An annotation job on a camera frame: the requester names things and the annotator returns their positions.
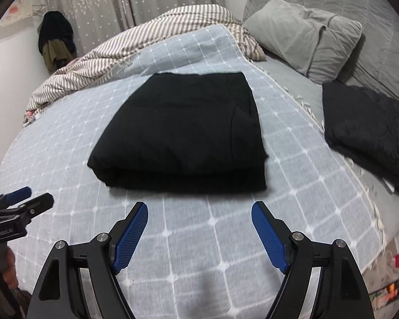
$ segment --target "black garment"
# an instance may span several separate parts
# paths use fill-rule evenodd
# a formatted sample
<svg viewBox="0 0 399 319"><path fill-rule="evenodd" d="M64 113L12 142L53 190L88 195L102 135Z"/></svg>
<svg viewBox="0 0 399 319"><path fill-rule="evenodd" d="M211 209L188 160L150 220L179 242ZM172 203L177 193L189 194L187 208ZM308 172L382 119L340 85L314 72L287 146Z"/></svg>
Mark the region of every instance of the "black garment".
<svg viewBox="0 0 399 319"><path fill-rule="evenodd" d="M259 116L242 73L155 74L90 155L107 186L177 193L266 189Z"/></svg>
<svg viewBox="0 0 399 319"><path fill-rule="evenodd" d="M65 42L69 52L74 54L76 51L73 42L74 32L71 24L62 13L50 11L44 15L39 32L39 52L43 54L43 47L48 41L60 39Z"/></svg>
<svg viewBox="0 0 399 319"><path fill-rule="evenodd" d="M325 140L399 192L399 101L371 89L324 83Z"/></svg>

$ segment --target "gray quilt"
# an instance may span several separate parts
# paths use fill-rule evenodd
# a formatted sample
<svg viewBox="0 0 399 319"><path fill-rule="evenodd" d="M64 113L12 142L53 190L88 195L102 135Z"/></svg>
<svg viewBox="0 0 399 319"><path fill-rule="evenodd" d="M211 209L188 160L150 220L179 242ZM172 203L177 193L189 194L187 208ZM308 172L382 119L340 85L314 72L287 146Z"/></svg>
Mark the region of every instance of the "gray quilt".
<svg viewBox="0 0 399 319"><path fill-rule="evenodd" d="M151 74L242 71L260 114L266 163L265 193L175 196L109 189L86 166L103 129ZM360 269L383 246L371 205L342 158L317 126L275 82L245 60L223 26L173 37L144 49L114 69L115 80L54 103L23 129L0 168L0 193L31 186L49 191L52 210L33 219L16 252L20 286L32 291L54 242L86 242L109 231L136 201L149 222L130 265L118 280L133 313L142 318L264 318L282 274L273 268L251 223L263 200L273 215L312 240L344 239ZM319 273L303 307L312 308ZM100 314L83 273L92 317Z"/></svg>
<svg viewBox="0 0 399 319"><path fill-rule="evenodd" d="M269 0L247 0L244 21ZM362 24L358 45L338 80L399 100L399 16L387 0L284 0L339 14Z"/></svg>

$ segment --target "light blue checkered blanket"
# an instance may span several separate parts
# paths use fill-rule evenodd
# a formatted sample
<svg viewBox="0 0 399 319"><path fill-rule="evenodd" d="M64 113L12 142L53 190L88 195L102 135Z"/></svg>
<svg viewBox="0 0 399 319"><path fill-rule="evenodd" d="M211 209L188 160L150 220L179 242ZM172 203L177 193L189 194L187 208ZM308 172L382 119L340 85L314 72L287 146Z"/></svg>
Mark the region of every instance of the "light blue checkered blanket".
<svg viewBox="0 0 399 319"><path fill-rule="evenodd" d="M176 196L109 189L86 166L103 129L153 73L245 74L260 114L268 190L246 196ZM275 82L243 58L223 26L176 36L142 50L113 69L113 81L54 103L23 129L0 168L0 193L31 186L49 191L55 206L11 242L22 288L32 291L54 242L91 240L123 219L137 201L149 222L130 265L119 276L138 319L264 318L282 274L251 222L263 200L291 230L311 240L344 239L360 269L383 245L382 232L357 178L326 145L318 127ZM303 313L310 312L318 272ZM83 273L89 285L87 273ZM92 289L92 317L100 317Z"/></svg>

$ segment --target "gray pillow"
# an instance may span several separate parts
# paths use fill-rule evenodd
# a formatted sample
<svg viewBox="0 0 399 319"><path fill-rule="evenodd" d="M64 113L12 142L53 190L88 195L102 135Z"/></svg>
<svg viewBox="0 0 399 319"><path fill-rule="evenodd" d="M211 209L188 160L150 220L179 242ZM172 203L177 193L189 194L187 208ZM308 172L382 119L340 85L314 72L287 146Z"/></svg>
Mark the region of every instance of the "gray pillow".
<svg viewBox="0 0 399 319"><path fill-rule="evenodd" d="M317 84L337 78L362 33L359 22L283 0L269 1L244 27Z"/></svg>
<svg viewBox="0 0 399 319"><path fill-rule="evenodd" d="M244 20L269 0L247 0ZM338 80L369 87L399 100L399 16L387 0L284 0L359 21L362 37Z"/></svg>

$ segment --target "striped blanket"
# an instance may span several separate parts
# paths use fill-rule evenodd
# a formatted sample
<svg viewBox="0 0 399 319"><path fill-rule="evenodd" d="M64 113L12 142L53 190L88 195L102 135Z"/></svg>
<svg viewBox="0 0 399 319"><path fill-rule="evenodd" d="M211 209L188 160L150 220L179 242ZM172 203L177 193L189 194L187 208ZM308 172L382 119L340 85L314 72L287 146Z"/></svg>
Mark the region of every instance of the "striped blanket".
<svg viewBox="0 0 399 319"><path fill-rule="evenodd" d="M118 34L73 65L57 70L31 95L24 115L24 126L35 121L54 101L75 91L105 83L111 78L111 69L115 65L128 60L139 50L169 37L214 24L226 26L245 57L254 61L265 60L259 44L226 8L219 5L177 7L150 22Z"/></svg>

